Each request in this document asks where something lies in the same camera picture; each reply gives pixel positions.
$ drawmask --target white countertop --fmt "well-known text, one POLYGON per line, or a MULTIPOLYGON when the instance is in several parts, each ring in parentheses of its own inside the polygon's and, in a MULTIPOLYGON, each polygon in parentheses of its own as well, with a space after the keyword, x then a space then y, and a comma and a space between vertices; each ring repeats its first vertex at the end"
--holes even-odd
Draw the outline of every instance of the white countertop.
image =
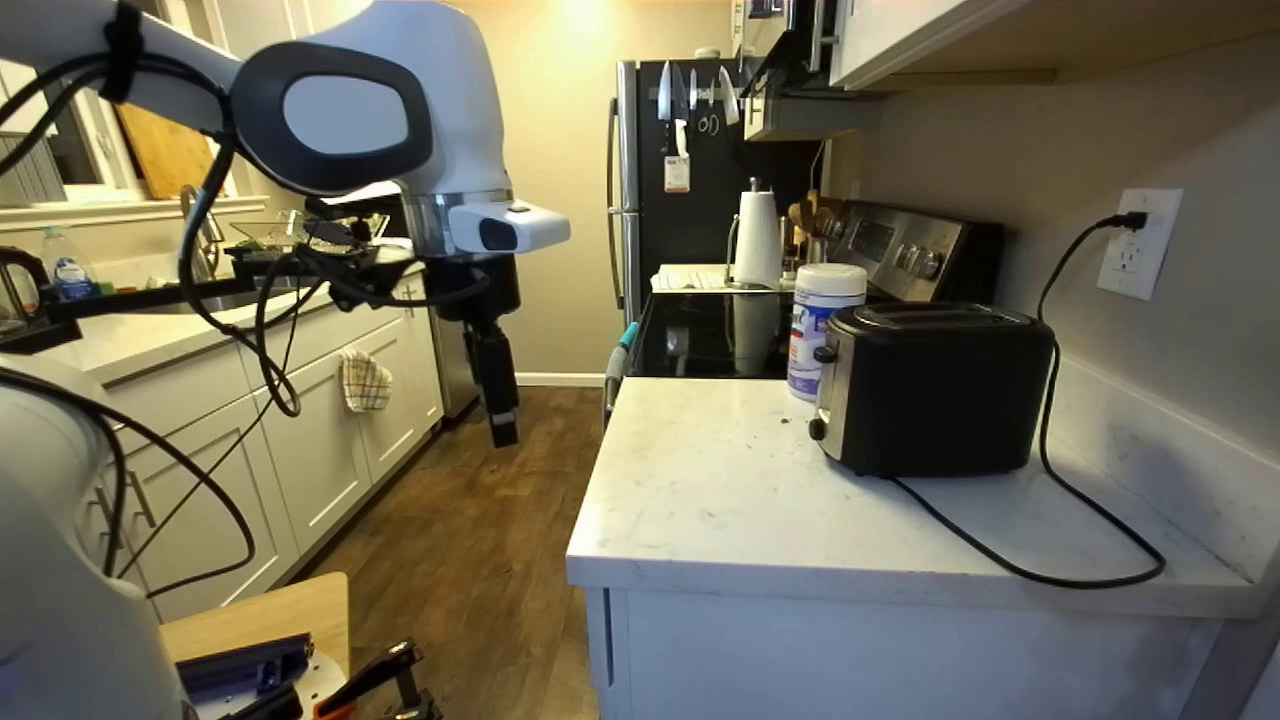
POLYGON ((773 289, 760 289, 760 285, 738 289, 738 285, 729 285, 729 263, 660 263, 650 275, 650 289, 660 297, 789 291, 792 285, 796 285, 796 275, 783 273, 773 289))
MULTIPOLYGON (((808 438, 783 378, 628 378, 567 542, 579 587, 686 587, 908 604, 1054 604, 1147 617, 1254 617, 1259 587, 1156 515, 1123 508, 1168 572, 1117 593, 1030 583, 975 556, 899 487, 808 438)), ((1054 574, 1117 574, 1144 556, 1040 464, 911 478, 1005 556, 1054 574)))
MULTIPOLYGON (((248 328, 251 305, 216 313, 216 318, 248 328)), ((94 375, 96 385, 111 385, 230 338, 214 325, 205 325, 198 313, 116 313, 116 314, 84 314, 77 325, 81 325, 81 338, 57 343, 42 351, 42 358, 62 358, 94 375)))

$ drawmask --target electrical outlet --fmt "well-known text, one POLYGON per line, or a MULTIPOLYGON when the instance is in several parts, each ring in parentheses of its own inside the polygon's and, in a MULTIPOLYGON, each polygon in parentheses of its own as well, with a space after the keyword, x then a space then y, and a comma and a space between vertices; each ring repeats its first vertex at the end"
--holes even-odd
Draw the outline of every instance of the electrical outlet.
POLYGON ((1117 231, 1106 268, 1097 273, 1097 289, 1154 298, 1182 201, 1182 187, 1119 192, 1119 211, 1147 211, 1147 222, 1139 231, 1117 231))

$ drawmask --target black toaster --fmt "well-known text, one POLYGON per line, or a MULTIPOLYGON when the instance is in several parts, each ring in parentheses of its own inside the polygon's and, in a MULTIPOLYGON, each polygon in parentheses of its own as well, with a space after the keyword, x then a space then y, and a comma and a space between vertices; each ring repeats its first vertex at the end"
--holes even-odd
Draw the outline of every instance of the black toaster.
POLYGON ((855 476, 979 476, 1030 464, 1054 330, 990 305, 864 305, 818 351, 812 438, 855 476))

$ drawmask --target kitchen island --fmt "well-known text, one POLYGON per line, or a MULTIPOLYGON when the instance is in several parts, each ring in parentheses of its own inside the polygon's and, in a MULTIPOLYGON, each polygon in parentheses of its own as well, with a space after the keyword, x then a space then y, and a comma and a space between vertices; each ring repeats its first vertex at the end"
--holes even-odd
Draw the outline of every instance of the kitchen island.
MULTIPOLYGON (((1134 500, 1107 508, 1168 572, 1017 578, 888 478, 830 464, 808 416, 782 378, 624 385, 567 542, 605 715, 1182 715, 1215 632, 1266 604, 1134 500)), ((1040 467, 911 482, 1038 572, 1144 569, 1040 467)))

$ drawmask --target wire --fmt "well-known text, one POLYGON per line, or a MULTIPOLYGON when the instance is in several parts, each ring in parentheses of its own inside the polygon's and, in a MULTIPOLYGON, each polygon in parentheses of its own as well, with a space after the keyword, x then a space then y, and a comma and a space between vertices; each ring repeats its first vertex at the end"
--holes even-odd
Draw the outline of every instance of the wire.
MULTIPOLYGON (((48 378, 30 375, 30 373, 15 373, 15 366, 0 366, 0 385, 19 387, 19 390, 32 390, 32 395, 45 395, 45 400, 57 400, 57 405, 67 405, 67 407, 77 407, 81 416, 88 416, 96 426, 107 426, 107 437, 116 437, 107 419, 132 426, 135 437, 145 437, 149 442, 157 442, 163 455, 174 455, 186 471, 191 471, 191 478, 198 478, 199 487, 210 487, 210 492, 216 497, 216 502, 233 515, 233 523, 237 523, 237 530, 239 530, 239 539, 244 539, 244 556, 233 558, 233 565, 220 565, 220 569, 214 569, 214 572, 198 572, 198 574, 190 574, 190 578, 182 578, 182 583, 230 574, 230 572, 244 569, 244 565, 257 556, 257 539, 251 539, 251 528, 248 528, 239 502, 237 502, 191 455, 186 455, 174 438, 163 438, 163 437, 151 431, 149 425, 116 411, 111 405, 88 400, 88 395, 81 395, 81 390, 67 390, 67 387, 62 387, 62 385, 48 385, 48 378)), ((116 471, 119 471, 119 467, 124 467, 124 449, 119 449, 119 438, 107 438, 107 449, 111 449, 116 471)))
MULTIPOLYGON (((220 120, 226 120, 226 131, 216 136, 220 152, 205 174, 205 187, 198 196, 198 211, 190 215, 186 222, 186 244, 182 244, 182 289, 190 297, 190 305, 198 307, 199 318, 210 318, 216 330, 239 338, 251 355, 260 355, 260 366, 263 366, 263 385, 272 387, 272 400, 280 405, 280 395, 298 400, 292 385, 288 385, 288 373, 280 362, 270 358, 263 343, 251 343, 239 328, 233 325, 220 325, 205 298, 198 297, 198 278, 191 278, 191 250, 198 250, 198 231, 205 226, 210 220, 210 207, 233 169, 233 155, 237 155, 237 144, 233 144, 233 102, 230 95, 198 67, 182 63, 182 60, 168 60, 168 56, 151 56, 145 51, 135 60, 135 67, 145 72, 157 72, 157 77, 175 77, 175 81, 190 81, 198 89, 205 89, 216 109, 220 109, 220 120)), ((96 56, 81 56, 81 60, 67 60, 67 63, 57 63, 48 72, 42 72, 32 85, 24 85, 4 109, 0 109, 0 123, 24 109, 35 93, 62 85, 52 95, 48 95, 48 109, 42 110, 42 120, 32 123, 32 131, 10 152, 0 155, 0 171, 11 171, 42 141, 45 131, 57 123, 57 117, 77 98, 77 93, 84 85, 94 85, 96 77, 107 72, 107 51, 96 51, 96 56)), ((280 313, 277 318, 285 314, 298 314, 314 291, 305 291, 288 313, 280 313)), ((175 442, 168 442, 163 437, 149 431, 140 419, 124 416, 124 411, 111 411, 96 400, 84 400, 77 390, 64 390, 57 385, 45 385, 45 378, 32 378, 32 375, 19 375, 19 373, 4 373, 0 378, 15 385, 15 387, 30 387, 30 390, 42 390, 48 400, 64 400, 72 407, 81 407, 106 437, 107 437, 107 450, 111 450, 111 467, 116 467, 116 487, 111 487, 111 508, 107 508, 107 550, 106 550, 106 574, 116 574, 116 550, 119 550, 119 530, 124 530, 124 487, 128 487, 128 455, 119 449, 119 437, 111 431, 107 416, 119 419, 124 426, 140 431, 145 438, 151 438, 159 450, 168 450, 182 467, 190 467, 198 476, 191 492, 198 487, 210 487, 226 508, 230 515, 237 520, 237 530, 244 534, 244 556, 233 558, 233 565, 220 565, 220 569, 210 569, 210 572, 198 572, 198 574, 186 574, 175 583, 163 583, 163 587, 151 587, 149 596, 163 596, 163 593, 175 593, 186 583, 198 583, 198 578, 214 578, 214 574, 226 574, 226 572, 237 572, 244 565, 251 565, 257 556, 257 539, 251 539, 251 528, 244 520, 244 511, 237 508, 237 500, 214 478, 214 471, 244 442, 244 437, 263 419, 263 411, 233 438, 233 449, 226 449, 226 455, 214 464, 214 471, 198 467, 198 461, 190 461, 175 442)), ((175 515, 175 508, 157 523, 157 530, 132 550, 132 558, 119 569, 119 574, 145 556, 145 547, 168 528, 168 520, 175 515)))
MULTIPOLYGON (((1093 239, 1093 231, 1101 226, 1144 226, 1147 215, 1144 211, 1119 211, 1119 215, 1106 215, 1097 222, 1087 222, 1068 250, 1054 263, 1040 298, 1038 298, 1038 325, 1043 325, 1043 305, 1054 285, 1066 275, 1068 258, 1083 249, 1083 239, 1093 239)), ((1057 400, 1057 375, 1062 375, 1062 343, 1057 336, 1048 338, 1048 373, 1043 373, 1043 400, 1040 400, 1040 431, 1038 431, 1038 450, 1040 450, 1040 467, 1043 476, 1066 487, 1068 497, 1075 497, 1083 508, 1093 508, 1097 515, 1106 515, 1119 534, 1128 534, 1154 565, 1128 574, 1097 574, 1097 578, 1080 578, 1080 574, 1048 574, 1048 572, 1031 572, 1009 556, 999 556, 994 542, 975 539, 967 528, 960 528, 951 515, 943 515, 923 492, 916 492, 911 482, 905 482, 899 476, 888 476, 899 492, 908 492, 931 520, 941 520, 947 530, 958 530, 967 547, 975 547, 979 556, 990 556, 994 565, 999 565, 1011 574, 1038 578, 1038 583, 1054 583, 1054 587, 1075 587, 1075 593, 1101 593, 1101 587, 1128 587, 1128 583, 1144 583, 1154 574, 1160 574, 1168 569, 1163 550, 1144 539, 1134 523, 1123 523, 1117 511, 1107 511, 1101 500, 1093 500, 1087 492, 1080 492, 1075 482, 1068 482, 1048 455, 1048 425, 1054 425, 1054 400, 1057 400)))
POLYGON ((820 161, 826 161, 830 144, 818 144, 812 161, 808 161, 808 187, 820 187, 820 161))

